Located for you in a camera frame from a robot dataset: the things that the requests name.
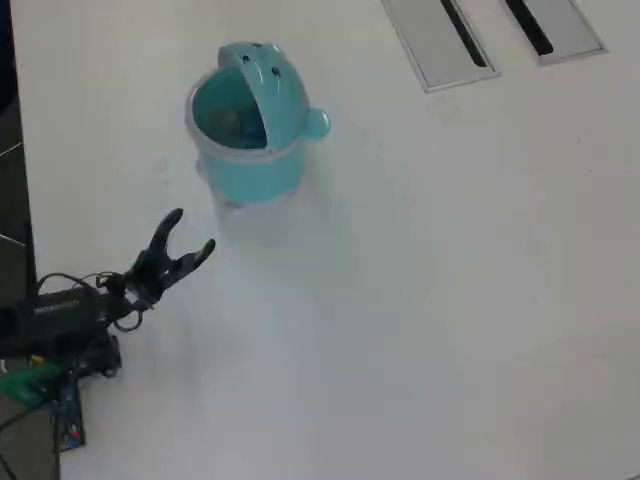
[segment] white tabletop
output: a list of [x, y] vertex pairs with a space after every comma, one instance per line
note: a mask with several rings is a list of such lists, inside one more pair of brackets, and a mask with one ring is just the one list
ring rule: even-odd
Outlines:
[[[464, 1], [502, 77], [425, 95], [378, 0], [16, 0], [39, 273], [215, 259], [83, 391], [66, 479], [623, 480], [640, 472], [635, 0], [611, 53], [538, 68]], [[189, 88], [273, 41], [334, 129], [282, 208], [229, 216]]]

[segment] plastic lid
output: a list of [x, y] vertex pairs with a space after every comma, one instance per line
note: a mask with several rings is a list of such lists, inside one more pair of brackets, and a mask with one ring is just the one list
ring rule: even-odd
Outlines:
[[239, 68], [258, 104], [267, 147], [281, 150], [306, 129], [309, 98], [284, 52], [269, 43], [232, 43], [218, 51], [218, 67]]

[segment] wire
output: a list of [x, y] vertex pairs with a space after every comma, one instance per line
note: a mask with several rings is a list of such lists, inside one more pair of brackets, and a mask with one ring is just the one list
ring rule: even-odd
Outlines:
[[[40, 408], [42, 408], [44, 405], [46, 405], [48, 403], [49, 403], [49, 401], [45, 401], [45, 402], [39, 403], [38, 405], [35, 405], [33, 407], [29, 407], [26, 410], [23, 410], [22, 412], [14, 415], [9, 420], [7, 420], [6, 422], [4, 422], [3, 424], [0, 425], [0, 434], [2, 434], [2, 432], [4, 430], [6, 430], [7, 428], [9, 428], [11, 425], [19, 422], [20, 420], [24, 420], [26, 417], [28, 417], [32, 413], [38, 411]], [[2, 456], [2, 454], [0, 454], [0, 465], [2, 465], [2, 469], [5, 471], [5, 473], [7, 474], [7, 476], [9, 477], [10, 480], [18, 480], [18, 477], [16, 477], [16, 474], [13, 473], [13, 470], [11, 470], [11, 467], [9, 466], [9, 463], [5, 460], [5, 458]]]
[[92, 292], [97, 291], [97, 289], [95, 287], [89, 285], [82, 278], [74, 277], [73, 275], [69, 275], [67, 273], [53, 272], [53, 273], [48, 273], [47, 275], [42, 277], [40, 280], [38, 280], [38, 284], [36, 286], [36, 294], [40, 293], [40, 290], [42, 290], [42, 286], [45, 284], [45, 282], [47, 280], [49, 280], [50, 278], [56, 278], [56, 277], [66, 278], [68, 280], [71, 280], [72, 282], [75, 282], [74, 286], [75, 285], [80, 285], [81, 287], [85, 288], [86, 290], [89, 290], [89, 291], [92, 291]]
[[142, 325], [143, 313], [140, 310], [138, 310], [136, 313], [138, 314], [138, 320], [136, 321], [135, 325], [131, 327], [123, 327], [122, 325], [120, 325], [120, 320], [116, 320], [115, 322], [113, 322], [113, 326], [116, 327], [116, 330], [122, 333], [131, 333], [139, 329], [140, 325]]

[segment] black device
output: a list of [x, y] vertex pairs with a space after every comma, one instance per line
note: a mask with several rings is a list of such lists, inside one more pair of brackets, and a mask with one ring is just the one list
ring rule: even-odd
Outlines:
[[[0, 425], [0, 433], [32, 411], [48, 405], [53, 427], [56, 465], [59, 454], [84, 445], [85, 431], [78, 389], [81, 378], [95, 374], [114, 376], [122, 366], [114, 326], [121, 332], [137, 329], [143, 313], [153, 308], [162, 294], [189, 275], [215, 249], [210, 239], [198, 252], [173, 260], [167, 253], [171, 230], [180, 221], [182, 209], [173, 210], [160, 223], [147, 249], [140, 252], [133, 267], [124, 274], [94, 274], [95, 286], [87, 278], [63, 273], [44, 276], [37, 284], [36, 297], [0, 308], [0, 359], [26, 358], [30, 368], [0, 376], [0, 393], [8, 394], [27, 409]], [[64, 277], [72, 288], [40, 295], [47, 279]], [[120, 323], [135, 314], [132, 326]], [[5, 459], [0, 465], [16, 480]]]

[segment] blue container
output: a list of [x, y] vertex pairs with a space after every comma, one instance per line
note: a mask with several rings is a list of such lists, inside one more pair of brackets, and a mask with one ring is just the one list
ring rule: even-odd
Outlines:
[[327, 114], [309, 104], [298, 72], [267, 43], [218, 52], [187, 102], [187, 128], [214, 194], [239, 206], [278, 202], [303, 173], [302, 143], [327, 135]]

